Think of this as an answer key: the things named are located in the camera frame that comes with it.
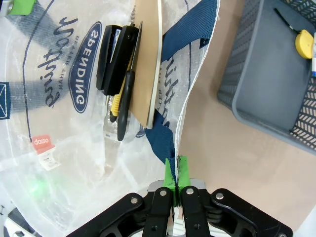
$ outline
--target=navy blue strap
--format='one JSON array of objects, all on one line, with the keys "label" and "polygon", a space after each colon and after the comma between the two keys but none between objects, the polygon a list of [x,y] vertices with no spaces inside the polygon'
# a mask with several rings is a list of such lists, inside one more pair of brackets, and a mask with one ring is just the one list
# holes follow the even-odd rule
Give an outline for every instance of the navy blue strap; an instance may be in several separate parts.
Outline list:
[{"label": "navy blue strap", "polygon": [[173,144],[173,133],[168,128],[169,123],[163,125],[163,116],[155,110],[153,129],[145,129],[148,141],[150,142],[155,155],[165,163],[168,159],[171,166],[171,173],[175,177],[175,148]]},{"label": "navy blue strap", "polygon": [[164,35],[162,59],[170,59],[178,50],[201,39],[209,43],[216,20],[217,0],[201,0]]}]

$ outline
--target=gray basket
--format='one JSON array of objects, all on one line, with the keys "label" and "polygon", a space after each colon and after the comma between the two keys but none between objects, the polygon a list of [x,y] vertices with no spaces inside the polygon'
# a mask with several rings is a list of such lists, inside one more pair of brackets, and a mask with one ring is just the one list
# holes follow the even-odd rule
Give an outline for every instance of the gray basket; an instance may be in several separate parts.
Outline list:
[{"label": "gray basket", "polygon": [[316,79],[294,29],[316,32],[312,0],[246,0],[218,99],[252,127],[316,154]]}]

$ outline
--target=yellow tape measure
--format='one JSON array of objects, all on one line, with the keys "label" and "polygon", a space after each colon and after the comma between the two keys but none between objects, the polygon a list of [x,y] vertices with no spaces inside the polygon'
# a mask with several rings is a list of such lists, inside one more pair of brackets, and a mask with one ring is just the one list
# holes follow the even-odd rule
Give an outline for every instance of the yellow tape measure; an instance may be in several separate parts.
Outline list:
[{"label": "yellow tape measure", "polygon": [[295,47],[301,57],[312,59],[313,43],[314,37],[307,30],[302,30],[296,37]]}]

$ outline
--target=plastic bag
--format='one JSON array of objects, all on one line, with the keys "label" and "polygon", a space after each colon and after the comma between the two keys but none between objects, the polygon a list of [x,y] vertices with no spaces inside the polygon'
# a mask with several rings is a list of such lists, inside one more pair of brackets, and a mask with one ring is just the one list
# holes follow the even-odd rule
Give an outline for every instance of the plastic bag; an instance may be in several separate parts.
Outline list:
[{"label": "plastic bag", "polygon": [[[163,33],[198,2],[163,0]],[[104,28],[129,24],[134,4],[39,0],[30,16],[0,18],[0,180],[45,237],[65,236],[163,179],[164,164],[133,116],[123,142],[104,139],[106,97],[95,88]],[[172,67],[175,80],[160,78],[156,109],[170,124],[176,152],[207,50],[197,40],[161,65],[161,75]],[[176,94],[170,103],[165,84]]]}]

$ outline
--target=blue printed logo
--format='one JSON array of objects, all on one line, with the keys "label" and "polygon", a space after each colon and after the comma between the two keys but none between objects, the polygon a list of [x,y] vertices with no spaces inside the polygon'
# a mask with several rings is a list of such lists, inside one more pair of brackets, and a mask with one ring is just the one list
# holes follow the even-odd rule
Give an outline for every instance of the blue printed logo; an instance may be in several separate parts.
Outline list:
[{"label": "blue printed logo", "polygon": [[88,104],[91,76],[101,31],[102,25],[100,22],[95,23],[91,27],[83,39],[69,72],[70,94],[76,111],[81,114],[85,111]]},{"label": "blue printed logo", "polygon": [[0,120],[9,119],[11,111],[10,87],[8,82],[0,82]]}]

